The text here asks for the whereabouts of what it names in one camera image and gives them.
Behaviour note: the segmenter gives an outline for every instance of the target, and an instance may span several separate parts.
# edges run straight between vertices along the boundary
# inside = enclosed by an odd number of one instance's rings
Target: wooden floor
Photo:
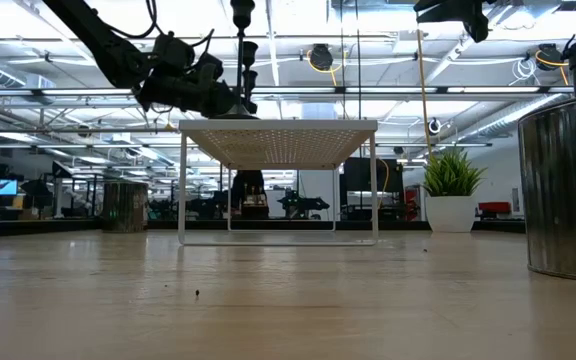
[[[0,238],[0,360],[576,359],[576,281],[530,273],[522,235],[381,235],[372,248]]]

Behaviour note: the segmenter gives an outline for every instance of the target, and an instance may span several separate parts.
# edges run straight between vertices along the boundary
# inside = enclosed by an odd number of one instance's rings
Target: white planter
[[[472,196],[437,196],[426,198],[426,216],[435,232],[470,232],[475,222]]]

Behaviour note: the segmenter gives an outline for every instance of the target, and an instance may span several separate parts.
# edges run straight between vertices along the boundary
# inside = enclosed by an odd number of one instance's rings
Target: red object
[[[479,203],[479,210],[497,214],[510,214],[512,212],[509,202]]]

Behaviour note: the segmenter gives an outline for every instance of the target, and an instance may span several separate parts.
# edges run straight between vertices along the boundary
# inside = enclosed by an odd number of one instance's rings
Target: green plant
[[[466,153],[457,149],[431,157],[426,166],[424,188],[430,196],[470,196],[481,183],[486,169],[471,166]]]

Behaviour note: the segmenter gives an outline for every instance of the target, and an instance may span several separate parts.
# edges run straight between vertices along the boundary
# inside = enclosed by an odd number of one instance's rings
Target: yellow cable
[[[330,70],[319,70],[310,62],[310,54],[312,54],[312,50],[308,50],[308,52],[306,53],[306,57],[308,58],[308,65],[310,65],[310,67],[313,70],[315,70],[316,72],[320,72],[320,73],[324,73],[324,74],[327,74],[329,72],[336,73],[337,71],[339,71],[339,69],[341,69],[342,66],[344,66],[344,64],[346,62],[346,52],[344,51],[344,53],[342,55],[341,65],[337,66],[336,69],[333,70],[331,68]]]
[[[544,60],[544,59],[539,57],[540,53],[541,53],[541,50],[537,50],[537,52],[535,53],[535,58],[537,60],[539,60],[539,62],[542,62],[542,63],[544,63],[546,65],[550,65],[550,66],[568,66],[568,63],[556,63],[556,62]]]
[[[568,78],[566,77],[566,73],[564,72],[564,67],[560,66],[559,70],[561,71],[561,77],[564,78],[564,83],[566,83],[566,85],[568,85]]]
[[[417,28],[417,52],[419,52],[419,78],[421,83],[421,100],[424,109],[424,128],[426,130],[426,145],[428,157],[432,158],[432,146],[430,145],[430,132],[428,130],[428,110],[426,108],[426,76],[424,75],[424,54],[421,51],[421,30]]]
[[[384,163],[384,166],[386,166],[386,181],[384,181],[384,188],[381,189],[381,198],[379,198],[379,206],[377,206],[377,209],[381,209],[381,203],[384,201],[384,195],[386,194],[386,186],[388,186],[388,180],[390,180],[390,167],[387,162],[383,161],[383,159],[378,159]]]

